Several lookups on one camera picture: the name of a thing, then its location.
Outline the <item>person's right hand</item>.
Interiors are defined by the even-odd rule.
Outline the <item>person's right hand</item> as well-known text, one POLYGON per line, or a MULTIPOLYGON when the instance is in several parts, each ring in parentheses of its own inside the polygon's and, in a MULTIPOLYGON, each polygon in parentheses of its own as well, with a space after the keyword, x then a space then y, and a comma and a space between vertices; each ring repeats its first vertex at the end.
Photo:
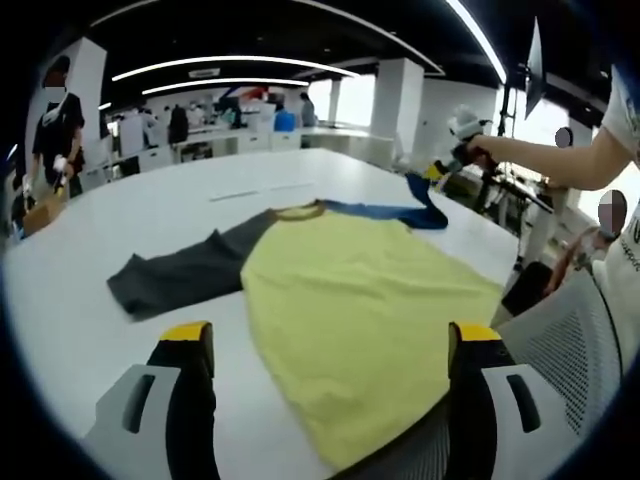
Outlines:
POLYGON ((494 168, 497 163, 487 147, 486 140, 487 137, 482 134, 469 138, 466 143, 466 153, 469 163, 476 164, 484 169, 490 169, 494 168))

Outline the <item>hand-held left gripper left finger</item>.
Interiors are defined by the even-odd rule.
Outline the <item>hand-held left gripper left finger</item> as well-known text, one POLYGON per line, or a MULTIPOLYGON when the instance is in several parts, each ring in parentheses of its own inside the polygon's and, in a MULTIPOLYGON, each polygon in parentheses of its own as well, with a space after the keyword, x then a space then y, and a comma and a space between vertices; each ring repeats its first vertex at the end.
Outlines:
POLYGON ((112 479, 217 479, 212 324, 178 325, 97 401, 82 446, 112 479))

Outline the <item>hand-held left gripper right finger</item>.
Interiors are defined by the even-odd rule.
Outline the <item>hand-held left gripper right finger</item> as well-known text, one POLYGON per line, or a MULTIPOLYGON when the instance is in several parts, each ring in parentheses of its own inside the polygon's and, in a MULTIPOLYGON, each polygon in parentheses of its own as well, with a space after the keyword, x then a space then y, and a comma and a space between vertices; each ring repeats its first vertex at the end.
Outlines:
POLYGON ((449 479, 548 479, 579 437, 563 397, 492 328, 449 324, 449 479))

